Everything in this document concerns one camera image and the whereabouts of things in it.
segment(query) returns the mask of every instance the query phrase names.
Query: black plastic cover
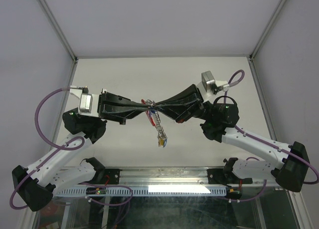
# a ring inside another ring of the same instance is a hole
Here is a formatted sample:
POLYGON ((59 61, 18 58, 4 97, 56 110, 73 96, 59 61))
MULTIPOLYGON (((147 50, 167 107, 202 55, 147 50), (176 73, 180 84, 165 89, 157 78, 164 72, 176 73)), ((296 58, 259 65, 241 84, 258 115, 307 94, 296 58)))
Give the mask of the black plastic cover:
MULTIPOLYGON (((294 142, 291 147, 291 152, 309 162, 306 148, 303 144, 294 142)), ((307 174, 308 166, 291 156, 288 156, 284 163, 285 164, 280 170, 272 170, 271 174, 276 178, 278 185, 284 189, 296 193, 300 192, 307 174)))
POLYGON ((195 116, 205 120, 203 124, 200 124, 205 137, 220 143, 222 142, 222 136, 226 133, 225 129, 235 127, 239 120, 236 101, 231 97, 227 97, 233 101, 233 104, 217 103, 223 97, 225 96, 216 98, 213 104, 205 102, 200 114, 195 116))
POLYGON ((83 132, 85 133, 85 137, 91 140, 92 144, 100 139, 106 131, 107 121, 102 121, 100 118, 80 115, 77 108, 63 113, 62 119, 64 127, 70 133, 74 135, 83 132))
POLYGON ((128 98, 112 93, 102 93, 99 97, 99 115, 103 119, 125 124, 148 110, 156 110, 167 117, 182 123, 193 117, 202 108, 202 97, 195 84, 167 100, 157 102, 152 107, 136 103, 128 98))
MULTIPOLYGON (((16 188, 17 185, 27 176, 27 169, 22 166, 17 166, 12 171, 13 184, 16 188)), ((53 189, 55 185, 49 184, 45 188, 37 184, 37 179, 28 178, 18 190, 18 194, 29 206, 29 208, 36 212, 44 208, 53 197, 53 189)))

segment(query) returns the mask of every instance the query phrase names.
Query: red wire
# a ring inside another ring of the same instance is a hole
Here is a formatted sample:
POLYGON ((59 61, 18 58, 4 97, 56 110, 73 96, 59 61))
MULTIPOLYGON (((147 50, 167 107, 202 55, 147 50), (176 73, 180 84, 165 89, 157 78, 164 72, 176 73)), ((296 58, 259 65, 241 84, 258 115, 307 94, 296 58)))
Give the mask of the red wire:
POLYGON ((106 181, 106 183, 104 184, 105 186, 109 183, 110 177, 108 175, 105 176, 105 178, 108 178, 108 180, 106 181))
POLYGON ((150 112, 149 112, 149 111, 146 111, 145 113, 146 113, 147 118, 148 118, 149 121, 151 122, 152 126, 155 126, 156 124, 155 124, 153 118, 150 116, 150 112))
POLYGON ((242 185, 243 185, 243 180, 240 180, 240 182, 239 182, 239 189, 241 189, 242 185))

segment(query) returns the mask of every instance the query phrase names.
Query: metal frame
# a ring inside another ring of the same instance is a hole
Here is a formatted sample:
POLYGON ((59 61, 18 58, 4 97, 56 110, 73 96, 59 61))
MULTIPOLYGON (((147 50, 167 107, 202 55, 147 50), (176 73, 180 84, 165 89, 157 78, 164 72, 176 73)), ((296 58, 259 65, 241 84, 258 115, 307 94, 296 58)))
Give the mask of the metal frame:
MULTIPOLYGON (((251 58, 247 58, 249 65, 250 65, 250 69, 253 75, 253 79, 256 85, 256 89, 257 89, 257 93, 258 93, 258 97, 259 100, 261 102, 262 108, 263 108, 263 112, 264 112, 264 116, 266 119, 266 123, 267 123, 267 127, 268 127, 268 131, 270 134, 270 137, 272 140, 277 140, 276 137, 276 133, 275 133, 275 129, 271 120, 271 116, 268 110, 268 106, 267 106, 267 101, 265 99, 264 93, 263 93, 263 89, 262 89, 262 85, 260 83, 259 77, 258 77, 258 73, 256 71, 256 68, 254 66, 254 62, 251 60, 251 58)), ((292 204, 292 208, 295 210, 295 214, 296 217, 298 219, 298 223, 301 229, 314 229, 314 224, 311 220, 311 217, 309 215, 309 212, 307 210, 305 201, 303 199, 303 196, 301 193, 293 193, 293 192, 289 192, 289 195, 291 196, 291 204, 292 204)))
POLYGON ((257 210, 258 217, 259 217, 260 228, 266 229, 267 227, 266 227, 263 209, 261 207, 260 198, 256 198, 255 203, 256 203, 256 210, 257 210))
POLYGON ((251 59, 252 61, 254 60, 254 58, 256 57, 258 51, 260 50, 260 48, 264 45, 265 40, 267 39, 268 34, 270 33, 271 29, 274 27, 277 18, 279 16, 279 14, 281 13, 282 9, 284 8, 284 6, 286 5, 286 3, 288 2, 288 0, 280 0, 274 13, 271 15, 262 35, 260 36, 258 43, 256 44, 252 55, 251 55, 251 59))
MULTIPOLYGON (((129 187, 141 188, 147 187, 150 184, 185 184, 185 185, 203 185, 209 188, 225 189, 224 185, 210 185, 208 184, 207 169, 210 168, 222 168, 222 167, 144 167, 144 168, 130 168, 123 167, 121 169, 120 183, 119 185, 125 185, 129 187)), ((254 180, 253 184, 243 184, 242 187, 262 187, 263 180, 254 180)), ((279 188, 275 182, 270 182, 267 187, 279 188)), ((77 194, 83 193, 83 186, 74 186, 70 190, 78 189, 77 194)), ((256 214, 259 215, 262 225, 263 216, 261 217, 258 205, 256 206, 256 214)), ((30 209, 23 210, 21 218, 19 220, 19 229, 32 228, 33 221, 35 219, 36 212, 32 212, 30 209)))
POLYGON ((190 58, 190 57, 249 57, 249 54, 162 54, 162 55, 121 55, 121 56, 77 56, 78 59, 100 59, 100 58, 190 58))
POLYGON ((45 14, 45 16, 48 18, 52 28, 56 32, 58 38, 60 39, 61 43, 65 47, 66 51, 69 53, 70 57, 72 58, 73 62, 76 62, 77 57, 74 54, 74 51, 72 50, 68 40, 66 39, 60 25, 56 21, 49 5, 47 4, 46 0, 37 0, 45 14))

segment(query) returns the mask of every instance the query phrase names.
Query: white panel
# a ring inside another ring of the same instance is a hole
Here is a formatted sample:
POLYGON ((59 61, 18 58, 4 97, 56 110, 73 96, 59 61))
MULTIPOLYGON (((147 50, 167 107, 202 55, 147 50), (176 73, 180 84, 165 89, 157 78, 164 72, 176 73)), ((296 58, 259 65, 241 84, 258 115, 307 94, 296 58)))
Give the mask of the white panel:
MULTIPOLYGON (((317 169, 318 12, 318 0, 289 0, 255 64, 278 139, 303 143, 317 169)), ((307 181, 313 181, 315 176, 309 172, 307 181)), ((315 228, 319 228, 318 189, 318 185, 304 185, 302 190, 315 228)))
POLYGON ((250 54, 279 0, 47 0, 77 56, 250 54))
MULTIPOLYGON (((238 69, 243 69, 246 76, 242 83, 230 89, 229 96, 238 102, 239 124, 269 138, 244 57, 80 59, 73 85, 88 86, 91 93, 100 93, 102 88, 106 88, 108 92, 136 102, 142 98, 161 101, 200 82, 202 72, 211 70, 216 80, 228 81, 238 69)), ((67 110, 77 105, 78 100, 69 97, 67 110)), ((206 139, 199 126, 202 122, 193 118, 177 124, 161 115, 168 141, 165 148, 159 148, 157 131, 145 113, 127 120, 126 125, 110 121, 106 134, 68 165, 79 165, 83 158, 94 156, 105 166, 222 166, 224 158, 246 159, 251 156, 242 149, 206 139)), ((67 131, 61 127, 59 139, 66 135, 67 131)))
MULTIPOLYGON (((0 222, 15 228, 19 211, 9 206, 12 170, 27 166, 48 149, 37 135, 34 112, 41 99, 66 86, 71 59, 36 0, 0 0, 0 222)), ((62 95, 40 113, 43 133, 51 137, 62 95)), ((19 196, 17 206, 24 203, 19 196)))

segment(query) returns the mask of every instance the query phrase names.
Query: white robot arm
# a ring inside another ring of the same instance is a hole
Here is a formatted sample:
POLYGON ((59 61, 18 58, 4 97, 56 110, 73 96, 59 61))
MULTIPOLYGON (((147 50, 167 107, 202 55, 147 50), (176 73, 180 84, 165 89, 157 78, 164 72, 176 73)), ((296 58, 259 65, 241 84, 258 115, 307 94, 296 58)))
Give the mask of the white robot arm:
POLYGON ((242 148, 264 161, 246 161, 237 158, 225 160, 219 172, 224 184, 245 178, 276 181, 287 190, 299 192, 308 170, 309 159, 305 147, 295 142, 292 146, 255 135, 237 126, 238 107, 233 103, 213 103, 209 99, 219 91, 227 90, 239 81, 228 83, 216 81, 211 72, 202 73, 202 81, 191 85, 178 95, 153 105, 136 103, 128 98, 108 93, 90 94, 88 88, 71 86, 70 93, 79 98, 79 106, 63 114, 63 121, 70 134, 62 141, 64 148, 54 149, 27 168, 17 166, 13 172, 15 191, 33 211, 43 208, 61 190, 75 184, 96 181, 104 177, 105 167, 97 159, 87 159, 78 167, 60 172, 60 169, 76 154, 87 149, 103 136, 106 120, 124 125, 147 110, 156 110, 183 123, 195 117, 205 121, 201 124, 206 138, 242 148))

